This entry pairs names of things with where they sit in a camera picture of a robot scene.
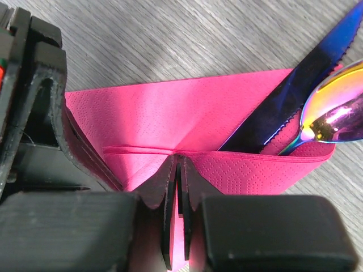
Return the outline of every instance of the pink fabric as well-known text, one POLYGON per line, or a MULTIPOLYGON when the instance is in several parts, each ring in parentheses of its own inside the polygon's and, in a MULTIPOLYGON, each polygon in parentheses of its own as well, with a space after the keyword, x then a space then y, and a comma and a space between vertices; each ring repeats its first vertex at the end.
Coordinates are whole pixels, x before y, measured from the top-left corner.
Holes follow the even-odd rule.
MULTIPOLYGON (((226 194, 279 194, 326 161, 333 144, 307 143, 276 156, 298 133, 296 115, 261 155, 216 151, 289 70, 262 71, 66 93, 67 105, 99 155, 133 190, 169 154, 189 156, 226 194)), ((185 265, 177 218, 174 270, 185 265)))

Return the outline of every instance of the iridescent knife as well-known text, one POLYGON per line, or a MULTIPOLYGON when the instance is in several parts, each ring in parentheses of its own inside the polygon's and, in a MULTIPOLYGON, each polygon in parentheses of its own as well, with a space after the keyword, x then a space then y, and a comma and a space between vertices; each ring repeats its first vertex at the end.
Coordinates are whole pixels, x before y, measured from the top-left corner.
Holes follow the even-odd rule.
POLYGON ((270 93, 220 147, 258 154, 302 108, 314 88, 341 60, 363 17, 363 0, 270 93))

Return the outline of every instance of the spoon bowl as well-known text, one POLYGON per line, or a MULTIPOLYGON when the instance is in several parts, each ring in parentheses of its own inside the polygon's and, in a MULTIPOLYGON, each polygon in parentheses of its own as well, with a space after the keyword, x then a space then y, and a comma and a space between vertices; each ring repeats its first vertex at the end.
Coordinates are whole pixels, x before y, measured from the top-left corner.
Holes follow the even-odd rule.
POLYGON ((309 96, 297 138, 279 155, 301 144, 350 142, 363 139, 363 59, 331 74, 309 96))

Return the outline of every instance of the utensil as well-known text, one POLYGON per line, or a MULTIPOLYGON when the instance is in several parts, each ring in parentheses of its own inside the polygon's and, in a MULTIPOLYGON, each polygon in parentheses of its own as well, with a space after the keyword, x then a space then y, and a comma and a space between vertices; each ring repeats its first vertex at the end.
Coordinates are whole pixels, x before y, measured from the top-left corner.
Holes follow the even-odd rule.
POLYGON ((258 154, 302 108, 313 89, 341 60, 363 16, 363 1, 299 63, 219 148, 258 154))
POLYGON ((308 98, 297 138, 279 155, 306 142, 340 143, 363 139, 363 59, 333 73, 308 98))

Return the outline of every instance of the gray wooden table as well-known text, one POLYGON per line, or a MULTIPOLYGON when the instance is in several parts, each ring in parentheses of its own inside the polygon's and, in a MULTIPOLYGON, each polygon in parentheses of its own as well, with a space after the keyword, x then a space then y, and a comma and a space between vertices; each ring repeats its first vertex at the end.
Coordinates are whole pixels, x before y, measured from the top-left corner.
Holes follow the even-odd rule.
MULTIPOLYGON (((2 2, 62 29, 67 90, 76 90, 294 67, 357 0, 2 2)), ((363 30, 343 63, 360 58, 363 30)), ((329 162, 287 191, 329 198, 360 256, 362 159, 362 142, 342 144, 329 162)))

